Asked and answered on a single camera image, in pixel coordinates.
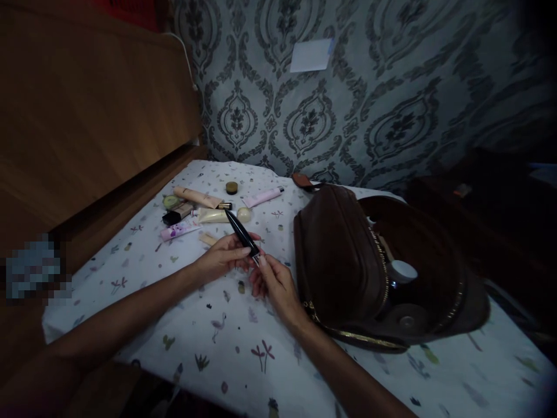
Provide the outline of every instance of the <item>brown leather makeup bag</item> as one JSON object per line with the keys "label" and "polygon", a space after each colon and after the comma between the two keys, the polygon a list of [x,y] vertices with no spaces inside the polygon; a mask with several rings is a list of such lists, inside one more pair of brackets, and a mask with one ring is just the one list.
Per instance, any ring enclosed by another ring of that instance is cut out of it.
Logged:
{"label": "brown leather makeup bag", "polygon": [[[296,271],[303,306],[332,337],[401,353],[487,321],[482,282],[430,216],[391,197],[356,200],[347,188],[292,177],[307,191],[319,189],[294,218]],[[383,244],[417,279],[391,286]]]}

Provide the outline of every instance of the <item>beige cosmetic tube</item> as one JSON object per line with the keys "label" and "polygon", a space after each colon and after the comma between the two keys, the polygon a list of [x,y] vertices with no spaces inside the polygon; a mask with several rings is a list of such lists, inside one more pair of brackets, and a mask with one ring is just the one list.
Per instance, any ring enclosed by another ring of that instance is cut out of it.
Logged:
{"label": "beige cosmetic tube", "polygon": [[222,199],[219,199],[218,197],[196,192],[195,190],[186,189],[181,186],[174,187],[174,194],[183,199],[191,200],[213,209],[216,208],[220,202],[222,202]]}
{"label": "beige cosmetic tube", "polygon": [[197,216],[198,224],[229,224],[228,216],[223,209],[199,208],[191,211],[191,216]]}

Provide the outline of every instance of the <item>electrical cable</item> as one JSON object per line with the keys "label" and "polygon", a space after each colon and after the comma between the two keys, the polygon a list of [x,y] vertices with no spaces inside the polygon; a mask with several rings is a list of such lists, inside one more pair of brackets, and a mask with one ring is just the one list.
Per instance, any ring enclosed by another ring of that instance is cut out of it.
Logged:
{"label": "electrical cable", "polygon": [[177,36],[176,34],[172,33],[172,32],[163,32],[163,35],[170,35],[172,37],[175,37],[178,41],[180,41],[180,43],[182,44],[182,47],[184,48],[184,54],[186,55],[186,61],[187,61],[187,69],[190,71],[190,78],[191,78],[191,85],[193,86],[193,89],[195,91],[198,91],[198,88],[196,86],[196,83],[193,81],[193,74],[191,73],[191,65],[190,65],[190,59],[187,57],[187,49],[186,49],[186,44],[184,44],[184,41],[182,41],[180,39],[179,36]]}

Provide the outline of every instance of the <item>cream bottle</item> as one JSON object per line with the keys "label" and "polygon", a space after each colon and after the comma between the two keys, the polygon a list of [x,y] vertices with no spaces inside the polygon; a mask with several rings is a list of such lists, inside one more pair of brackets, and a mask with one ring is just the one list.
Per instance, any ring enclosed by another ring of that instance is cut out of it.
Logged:
{"label": "cream bottle", "polygon": [[223,209],[199,208],[191,212],[191,216],[197,216],[198,224],[228,224],[229,220]]}
{"label": "cream bottle", "polygon": [[260,203],[263,203],[264,201],[268,201],[271,199],[274,199],[275,197],[280,196],[280,194],[284,191],[284,187],[279,186],[277,188],[274,189],[270,189],[270,190],[265,190],[264,192],[259,192],[257,194],[254,194],[253,196],[250,197],[245,197],[244,203],[248,208],[252,208],[253,206],[256,206]]}
{"label": "cream bottle", "polygon": [[180,222],[183,218],[188,216],[193,210],[193,205],[190,203],[183,203],[174,210],[168,212],[162,217],[162,221],[165,225],[171,226]]}
{"label": "cream bottle", "polygon": [[196,192],[195,190],[186,189],[181,186],[174,187],[174,194],[183,199],[191,200],[213,209],[216,208],[220,202],[222,202],[222,199],[219,199],[218,197]]}

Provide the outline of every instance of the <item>white bottle cap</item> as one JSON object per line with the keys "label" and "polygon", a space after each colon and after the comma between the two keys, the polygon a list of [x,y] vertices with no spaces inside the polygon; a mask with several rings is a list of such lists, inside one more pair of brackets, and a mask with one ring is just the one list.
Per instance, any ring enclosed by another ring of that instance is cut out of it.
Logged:
{"label": "white bottle cap", "polygon": [[387,272],[390,279],[396,283],[410,283],[418,277],[418,272],[410,264],[401,261],[393,260],[387,265]]}

